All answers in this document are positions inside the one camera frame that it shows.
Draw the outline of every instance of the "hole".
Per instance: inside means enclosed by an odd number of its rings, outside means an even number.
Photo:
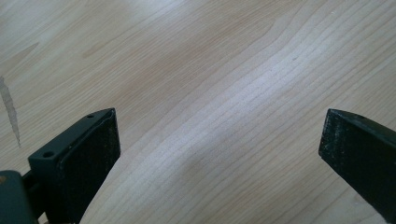
[[[44,158],[48,158],[48,157],[51,157],[51,156],[53,156],[53,152],[46,152],[46,153],[43,154]]]

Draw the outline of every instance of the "wooden surface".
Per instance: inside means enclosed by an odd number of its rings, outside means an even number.
[[[0,169],[116,107],[82,223],[384,223],[318,145],[329,107],[396,129],[395,71],[393,0],[1,1]]]

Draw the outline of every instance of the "textured black surface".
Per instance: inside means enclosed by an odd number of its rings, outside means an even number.
[[[396,132],[329,109],[318,153],[387,222],[396,223]]]
[[[50,223],[79,223],[120,156],[115,109],[90,114],[29,157]]]
[[[23,176],[23,185],[35,218],[41,217],[45,212],[43,202],[44,192],[41,184],[33,176],[32,171],[29,171]]]

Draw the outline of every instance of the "dark mark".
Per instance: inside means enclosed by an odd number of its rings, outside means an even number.
[[[6,182],[7,178],[4,175],[0,175],[0,184]]]
[[[11,94],[9,93],[9,89],[4,83],[4,78],[0,77],[0,94],[3,98],[4,105],[6,106],[6,110],[8,112],[9,122],[12,126],[12,131],[15,133],[15,137],[18,140],[18,146],[21,148],[21,140],[20,140],[20,131],[18,128],[18,120],[17,120],[17,111],[15,110],[14,103],[11,98]]]

